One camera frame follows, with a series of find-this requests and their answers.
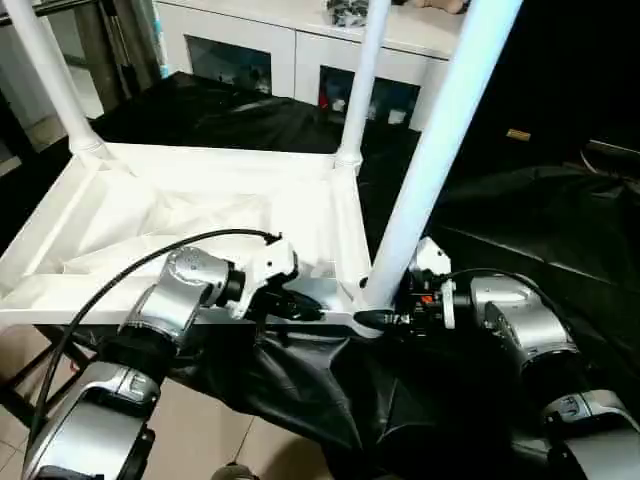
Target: white pillar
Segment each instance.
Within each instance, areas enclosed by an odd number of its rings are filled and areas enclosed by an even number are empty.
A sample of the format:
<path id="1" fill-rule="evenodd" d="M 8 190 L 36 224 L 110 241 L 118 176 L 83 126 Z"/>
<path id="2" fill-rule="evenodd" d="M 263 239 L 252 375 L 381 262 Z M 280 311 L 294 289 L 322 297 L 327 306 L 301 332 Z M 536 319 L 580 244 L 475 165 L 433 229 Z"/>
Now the white pillar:
<path id="1" fill-rule="evenodd" d="M 13 25 L 69 135 L 73 153 L 88 151 L 105 156 L 104 143 L 91 129 L 56 45 L 33 12 L 31 0 L 4 0 Z"/>
<path id="2" fill-rule="evenodd" d="M 337 165 L 360 165 L 362 163 L 362 134 L 369 114 L 373 83 L 376 79 L 376 64 L 380 47 L 384 41 L 387 16 L 391 0 L 370 0 L 367 25 L 360 47 L 360 63 L 353 79 L 347 119 L 342 132 L 340 148 L 336 153 Z"/>
<path id="3" fill-rule="evenodd" d="M 458 47 L 411 159 L 364 289 L 364 302 L 370 308 L 385 308 L 392 301 L 521 3 L 522 0 L 471 2 Z"/>

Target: black tarp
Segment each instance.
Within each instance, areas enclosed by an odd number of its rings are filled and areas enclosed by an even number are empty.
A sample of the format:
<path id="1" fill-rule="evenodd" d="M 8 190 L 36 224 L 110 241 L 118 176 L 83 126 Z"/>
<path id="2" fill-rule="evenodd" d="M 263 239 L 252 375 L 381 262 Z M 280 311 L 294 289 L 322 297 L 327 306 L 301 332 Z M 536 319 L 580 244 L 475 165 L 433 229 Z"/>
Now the black tarp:
<path id="1" fill-rule="evenodd" d="M 108 141 L 322 153 L 335 151 L 341 130 L 309 105 L 183 74 L 95 128 Z M 399 127 L 367 127 L 359 188 L 372 253 L 416 141 Z M 636 186 L 493 153 L 465 149 L 430 233 L 454 268 L 498 267 L 538 282 L 572 312 L 568 322 L 580 347 L 640 413 Z M 17 206 L 3 218 L 4 244 L 68 158 L 60 142 L 39 167 L 0 180 L 0 200 Z M 85 327 L 80 334 L 95 341 L 110 331 Z M 287 337 L 202 327 L 193 342 L 174 378 L 321 442 L 336 472 L 377 464 L 407 478 L 456 478 L 469 471 L 498 476 L 517 465 L 519 478 L 533 476 L 508 448 L 508 427 L 526 408 L 490 337 L 441 332 L 370 342 L 320 336 L 311 327 Z"/>

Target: white frame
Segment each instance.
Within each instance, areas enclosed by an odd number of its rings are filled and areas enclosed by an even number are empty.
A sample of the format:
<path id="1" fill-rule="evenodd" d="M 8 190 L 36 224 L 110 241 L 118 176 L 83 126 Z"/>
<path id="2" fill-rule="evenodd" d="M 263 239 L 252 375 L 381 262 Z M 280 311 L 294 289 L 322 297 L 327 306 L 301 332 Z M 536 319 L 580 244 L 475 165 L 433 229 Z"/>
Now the white frame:
<path id="1" fill-rule="evenodd" d="M 355 72 L 360 44 L 311 33 L 296 33 L 295 99 L 318 104 L 320 71 L 323 66 Z M 410 128 L 422 131 L 431 107 L 444 80 L 448 60 L 380 49 L 376 77 L 420 87 Z"/>
<path id="2" fill-rule="evenodd" d="M 148 145 L 105 144 L 91 129 L 82 113 L 68 72 L 51 45 L 51 39 L 38 22 L 29 0 L 5 0 L 31 61 L 43 81 L 60 119 L 69 134 L 69 145 L 75 154 L 70 165 L 96 168 L 100 162 L 118 165 L 118 158 L 162 154 L 168 156 L 205 156 L 218 162 L 222 170 L 264 168 L 288 173 L 305 169 L 306 162 L 331 170 L 334 200 L 334 240 L 337 245 L 336 280 L 344 292 L 351 311 L 387 308 L 400 279 L 415 253 L 416 246 L 429 219 L 436 199 L 444 185 L 466 130 L 480 102 L 491 73 L 507 40 L 522 0 L 474 0 L 467 13 L 460 42 L 450 63 L 446 80 L 434 104 L 427 127 L 414 152 L 391 218 L 385 230 L 375 263 L 369 271 L 366 240 L 362 223 L 356 171 L 362 162 L 360 146 L 371 100 L 375 67 L 382 46 L 391 0 L 371 0 L 367 29 L 362 44 L 360 63 L 355 75 L 342 142 L 334 155 L 303 155 L 305 162 L 296 162 L 300 154 L 287 152 L 252 152 L 245 150 L 191 149 Z M 229 161 L 229 156 L 237 158 Z M 263 157 L 259 162 L 256 157 Z M 52 195 L 68 178 L 59 177 L 53 190 L 45 196 L 14 242 L 0 259 L 0 271 L 6 264 L 16 267 L 24 259 L 12 256 L 23 241 L 33 241 L 30 229 L 42 227 L 45 212 L 52 212 Z M 368 275 L 366 287 L 356 282 Z M 11 312 L 0 312 L 6 316 Z M 25 323 L 33 312 L 22 312 Z M 122 316 L 104 315 L 104 323 L 119 323 Z M 327 312 L 328 316 L 345 312 Z M 65 323 L 70 316 L 51 315 L 48 323 Z"/>
<path id="3" fill-rule="evenodd" d="M 271 93 L 295 93 L 295 32 L 217 13 L 157 3 L 169 73 L 193 73 L 185 35 L 265 52 L 271 56 Z"/>

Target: tile floor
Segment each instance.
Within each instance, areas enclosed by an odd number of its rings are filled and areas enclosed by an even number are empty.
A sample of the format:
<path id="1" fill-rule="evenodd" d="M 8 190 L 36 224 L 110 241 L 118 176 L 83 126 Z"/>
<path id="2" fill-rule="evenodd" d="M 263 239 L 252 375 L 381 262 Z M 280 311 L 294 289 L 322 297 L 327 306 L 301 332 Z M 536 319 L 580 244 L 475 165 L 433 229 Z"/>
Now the tile floor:
<path id="1" fill-rule="evenodd" d="M 69 72 L 78 92 L 80 104 L 88 118 L 98 118 L 104 113 L 96 87 L 87 69 L 69 65 Z M 66 135 L 57 115 L 45 117 L 26 129 L 27 136 L 37 152 L 41 152 L 52 143 Z M 0 177 L 20 166 L 18 157 L 6 158 L 4 145 L 0 144 Z"/>
<path id="2" fill-rule="evenodd" d="M 0 334 L 0 379 L 18 371 L 47 344 L 31 326 L 12 327 Z M 72 374 L 66 361 L 55 383 Z M 42 372 L 19 391 L 33 398 Z M 151 427 L 156 443 L 144 480 L 208 480 L 216 468 L 232 461 L 248 465 L 261 480 L 329 480 L 315 443 L 236 413 L 221 402 L 167 380 Z M 27 429 L 0 407 L 0 480 L 18 480 Z"/>

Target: cable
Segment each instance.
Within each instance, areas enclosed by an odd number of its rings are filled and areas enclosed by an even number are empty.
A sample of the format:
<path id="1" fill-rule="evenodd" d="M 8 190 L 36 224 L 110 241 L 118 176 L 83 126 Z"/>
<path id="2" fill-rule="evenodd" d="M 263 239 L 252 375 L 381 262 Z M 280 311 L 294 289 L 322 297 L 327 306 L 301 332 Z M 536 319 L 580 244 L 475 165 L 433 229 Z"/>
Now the cable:
<path id="1" fill-rule="evenodd" d="M 87 303 L 78 311 L 73 320 L 69 323 L 67 328 L 65 329 L 60 342 L 56 346 L 56 349 L 53 351 L 53 355 L 51 356 L 51 362 L 47 367 L 47 373 L 42 382 L 42 388 L 40 389 L 40 394 L 38 395 L 38 401 L 36 403 L 35 411 L 33 414 L 33 420 L 31 422 L 31 430 L 29 431 L 29 440 L 27 443 L 27 450 L 31 448 L 33 442 L 40 433 L 40 427 L 42 425 L 42 421 L 45 417 L 45 407 L 47 403 L 47 397 L 49 396 L 49 390 L 51 389 L 51 384 L 53 383 L 53 377 L 56 373 L 56 369 L 58 367 L 58 363 L 62 358 L 64 353 L 64 348 L 71 339 L 73 332 L 75 332 L 76 328 L 82 321 L 82 319 L 89 313 L 89 311 L 94 307 L 96 303 L 100 301 L 102 297 L 104 297 L 113 287 L 115 287 L 118 283 L 124 280 L 127 276 L 129 276 L 133 271 L 137 270 L 141 266 L 149 263 L 151 260 L 158 258 L 165 253 L 169 253 L 176 248 L 183 247 L 190 243 L 198 242 L 200 240 L 205 240 L 207 238 L 213 237 L 221 237 L 223 235 L 253 235 L 257 237 L 262 237 L 267 243 L 273 243 L 278 240 L 279 237 L 268 233 L 263 232 L 261 230 L 253 230 L 248 228 L 229 228 L 225 230 L 215 230 L 212 232 L 201 233 L 198 235 L 193 235 L 191 237 L 184 238 L 177 242 L 174 242 L 166 247 L 163 247 L 159 250 L 156 250 L 153 253 L 150 253 L 140 260 L 129 265 L 127 268 L 118 273 L 115 277 L 113 277 L 109 282 L 107 282 L 100 290 L 98 290 Z"/>

